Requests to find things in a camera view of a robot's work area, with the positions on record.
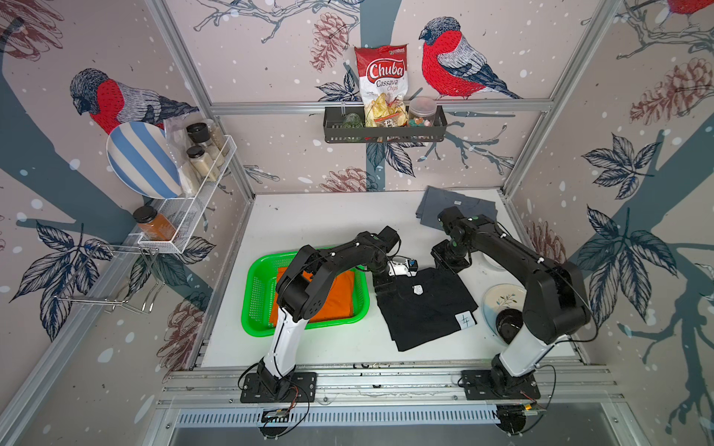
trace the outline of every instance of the red-breasted bird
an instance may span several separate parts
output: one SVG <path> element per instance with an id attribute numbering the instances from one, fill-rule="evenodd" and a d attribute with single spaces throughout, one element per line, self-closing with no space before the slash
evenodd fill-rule
<path id="1" fill-rule="evenodd" d="M 131 121 L 164 128 L 164 119 L 198 111 L 198 107 L 172 101 L 153 90 L 126 86 L 93 68 L 77 73 L 69 92 L 77 112 L 81 115 L 88 111 L 107 134 L 119 124 Z"/>
<path id="2" fill-rule="evenodd" d="M 439 97 L 466 99 L 479 91 L 497 91 L 514 99 L 521 98 L 494 74 L 486 57 L 468 44 L 455 18 L 438 17 L 429 21 L 419 39 L 424 40 L 421 61 L 424 79 L 439 92 Z"/>
<path id="3" fill-rule="evenodd" d="M 665 22 L 667 21 L 667 19 L 670 18 L 672 14 L 684 14 L 687 16 L 687 23 L 689 24 L 689 26 L 684 28 L 683 31 L 687 31 L 688 29 L 699 27 L 699 25 L 693 24 L 691 22 L 691 15 L 699 11 L 700 9 L 704 9 L 707 6 L 711 5 L 712 3 L 714 3 L 714 0 L 647 0 L 633 6 L 630 9 L 633 11 L 637 11 L 638 9 L 652 3 L 666 4 L 669 9 L 669 11 L 667 12 L 667 16 L 664 18 L 664 20 L 662 20 L 662 23 L 660 23 L 659 26 L 657 26 L 657 28 L 655 29 L 662 29 L 665 25 Z"/>

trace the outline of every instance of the chips bag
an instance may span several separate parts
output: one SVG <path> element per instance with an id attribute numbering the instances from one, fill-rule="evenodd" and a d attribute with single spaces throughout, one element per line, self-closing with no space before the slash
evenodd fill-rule
<path id="1" fill-rule="evenodd" d="M 406 125 L 406 45 L 355 48 L 365 127 Z"/>

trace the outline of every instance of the green plastic basket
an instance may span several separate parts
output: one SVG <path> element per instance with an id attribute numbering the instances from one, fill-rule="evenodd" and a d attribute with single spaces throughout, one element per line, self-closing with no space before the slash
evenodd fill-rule
<path id="1" fill-rule="evenodd" d="M 297 254 L 282 253 L 270 254 L 259 258 L 248 270 L 246 281 L 246 294 L 243 298 L 243 313 L 241 324 L 243 329 L 251 336 L 262 338 L 272 336 L 275 327 L 270 325 L 270 312 L 275 300 L 275 285 L 278 278 L 278 268 L 285 268 Z M 351 324 L 364 318 L 369 310 L 369 291 L 367 277 L 362 271 L 352 269 L 355 273 L 355 287 L 352 292 L 352 305 L 354 316 L 346 319 L 325 320 L 323 322 L 308 323 L 307 329 L 332 327 L 334 325 Z"/>

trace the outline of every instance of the orange cloth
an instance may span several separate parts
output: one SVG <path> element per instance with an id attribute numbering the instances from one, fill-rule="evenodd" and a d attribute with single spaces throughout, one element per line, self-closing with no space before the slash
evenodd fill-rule
<path id="1" fill-rule="evenodd" d="M 283 277 L 283 273 L 288 268 L 278 268 L 278 281 Z M 312 275 L 303 271 L 303 276 L 309 281 L 312 281 Z M 355 273 L 354 271 L 345 271 L 338 275 L 335 281 L 332 282 L 332 288 L 327 295 L 325 305 L 322 309 L 310 319 L 310 322 L 322 322 L 324 320 L 346 319 L 354 316 L 354 307 L 352 303 L 352 291 L 355 288 Z M 270 312 L 268 319 L 272 326 L 278 322 L 278 293 L 275 293 L 273 301 L 273 309 Z"/>

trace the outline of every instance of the ceramic plate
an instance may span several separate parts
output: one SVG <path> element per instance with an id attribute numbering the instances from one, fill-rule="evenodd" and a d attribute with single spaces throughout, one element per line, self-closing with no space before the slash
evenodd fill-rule
<path id="1" fill-rule="evenodd" d="M 106 155 L 114 173 L 131 190 L 151 198 L 181 194 L 179 171 L 167 150 L 164 131 L 145 122 L 125 122 L 106 140 Z"/>
<path id="2" fill-rule="evenodd" d="M 492 286 L 487 289 L 483 295 L 483 303 L 481 304 L 481 314 L 486 321 L 486 325 L 491 329 L 494 335 L 504 345 L 505 341 L 496 331 L 496 316 L 506 308 L 523 311 L 523 301 L 526 299 L 526 290 L 522 286 L 504 283 L 501 285 Z"/>

